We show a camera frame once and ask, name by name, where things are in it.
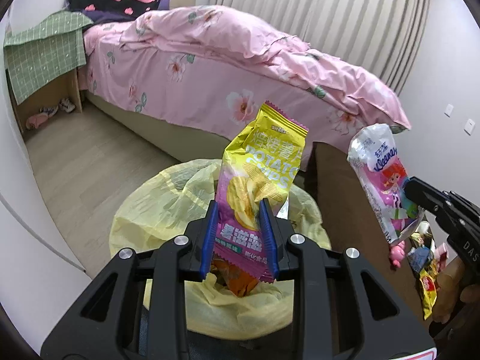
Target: beige upholstered bed base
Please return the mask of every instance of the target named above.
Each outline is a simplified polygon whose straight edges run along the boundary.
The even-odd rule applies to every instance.
[[[230,142],[210,132],[123,110],[90,92],[86,92],[86,97],[97,108],[181,162],[196,158],[222,158]]]

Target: yellow plastic bag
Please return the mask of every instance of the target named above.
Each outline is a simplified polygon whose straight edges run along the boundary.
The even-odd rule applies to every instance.
[[[118,209],[110,231],[110,253],[131,247],[137,252],[159,248],[183,234],[187,224],[203,218],[214,198],[221,160],[194,160],[172,166],[146,181]],[[292,185],[289,219],[295,231],[330,249],[322,217],[313,198]],[[212,337],[247,340],[282,329],[292,321],[293,282],[259,283],[237,298],[208,274],[202,283],[185,283],[187,328]],[[144,304],[150,304],[151,281]]]

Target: floral bedding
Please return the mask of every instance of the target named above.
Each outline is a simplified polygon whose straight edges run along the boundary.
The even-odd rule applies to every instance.
[[[346,152],[366,125],[410,128],[374,75],[232,8],[148,12],[93,26],[84,42],[81,88],[125,110],[233,139],[269,100],[310,130],[302,169],[313,142]]]

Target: yellow snack bag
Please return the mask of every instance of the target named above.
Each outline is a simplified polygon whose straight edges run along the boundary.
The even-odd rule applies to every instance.
[[[260,201],[267,198],[274,214],[285,203],[307,132],[266,102],[223,154],[214,252],[256,279],[273,281],[258,225]]]
[[[431,316],[431,309],[437,300],[437,290],[434,280],[425,269],[420,271],[418,280],[420,281],[419,291],[423,306],[423,318],[427,320],[427,318]]]

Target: sneaker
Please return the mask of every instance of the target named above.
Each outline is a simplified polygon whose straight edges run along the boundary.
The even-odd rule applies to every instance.
[[[59,106],[55,105],[55,107],[41,107],[40,114],[47,114],[50,117],[54,116],[59,110]]]
[[[67,114],[69,114],[75,109],[75,104],[72,103],[68,97],[61,99],[58,106],[62,111],[65,111]]]

